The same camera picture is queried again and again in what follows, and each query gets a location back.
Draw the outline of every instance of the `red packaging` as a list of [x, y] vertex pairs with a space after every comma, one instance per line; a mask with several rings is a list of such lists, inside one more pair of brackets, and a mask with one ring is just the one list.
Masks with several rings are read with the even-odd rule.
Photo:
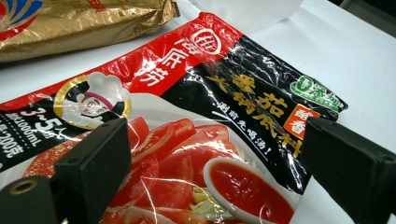
[[125, 117], [133, 166], [103, 223], [288, 223], [310, 177], [299, 163], [306, 119], [337, 120], [346, 108], [314, 78], [202, 13], [1, 104], [0, 171], [52, 176], [78, 139]]

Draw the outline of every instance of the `gold foil bag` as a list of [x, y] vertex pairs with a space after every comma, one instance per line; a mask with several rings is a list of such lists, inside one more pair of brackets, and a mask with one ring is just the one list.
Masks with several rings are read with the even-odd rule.
[[0, 0], [0, 63], [120, 43], [178, 16], [176, 0]]

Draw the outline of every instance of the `black clamp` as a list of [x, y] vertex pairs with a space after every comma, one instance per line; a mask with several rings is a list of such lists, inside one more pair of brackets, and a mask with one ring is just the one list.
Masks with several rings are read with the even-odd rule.
[[98, 223], [131, 166], [127, 119], [96, 128], [54, 165], [55, 176], [0, 191], [0, 223]]
[[396, 215], [396, 155], [339, 123], [309, 118], [301, 163], [356, 223]]

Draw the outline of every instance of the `red soup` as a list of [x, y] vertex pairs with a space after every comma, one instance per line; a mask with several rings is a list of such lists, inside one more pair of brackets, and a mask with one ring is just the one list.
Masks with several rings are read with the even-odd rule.
[[216, 162], [210, 177], [221, 196], [240, 209], [271, 222], [290, 222], [293, 215], [290, 204], [249, 170], [229, 162]]

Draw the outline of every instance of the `green label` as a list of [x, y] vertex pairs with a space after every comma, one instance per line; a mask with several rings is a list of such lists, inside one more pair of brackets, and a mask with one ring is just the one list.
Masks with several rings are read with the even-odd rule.
[[333, 92], [328, 92], [325, 87], [315, 83], [311, 77], [300, 77], [290, 84], [290, 88], [294, 94], [336, 112], [339, 112], [340, 107], [343, 107], [343, 104]]

